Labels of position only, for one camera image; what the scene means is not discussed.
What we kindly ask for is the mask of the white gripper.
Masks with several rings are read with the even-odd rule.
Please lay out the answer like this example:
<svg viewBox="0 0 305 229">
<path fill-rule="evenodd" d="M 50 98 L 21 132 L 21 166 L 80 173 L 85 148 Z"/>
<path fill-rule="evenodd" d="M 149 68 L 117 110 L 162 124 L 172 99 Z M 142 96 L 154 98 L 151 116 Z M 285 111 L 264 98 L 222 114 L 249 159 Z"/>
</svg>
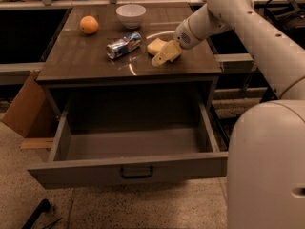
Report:
<svg viewBox="0 0 305 229">
<path fill-rule="evenodd" d="M 192 49 L 201 43 L 201 40 L 193 35 L 187 20 L 176 28 L 173 39 L 175 41 L 166 42 L 161 51 L 153 55 L 152 64 L 155 67 L 163 65 L 167 61 L 173 62 L 182 53 L 182 49 Z"/>
</svg>

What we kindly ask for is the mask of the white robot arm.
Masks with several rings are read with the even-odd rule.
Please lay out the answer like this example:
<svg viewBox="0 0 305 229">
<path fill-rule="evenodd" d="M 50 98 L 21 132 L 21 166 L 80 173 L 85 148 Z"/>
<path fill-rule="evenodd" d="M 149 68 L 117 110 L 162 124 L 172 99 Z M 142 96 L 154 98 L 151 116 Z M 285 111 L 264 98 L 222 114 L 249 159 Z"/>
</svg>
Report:
<svg viewBox="0 0 305 229">
<path fill-rule="evenodd" d="M 305 52 L 303 0 L 206 0 L 175 30 L 184 49 L 231 31 L 252 61 L 219 87 L 257 90 L 224 141 L 228 229 L 305 229 Z"/>
</svg>

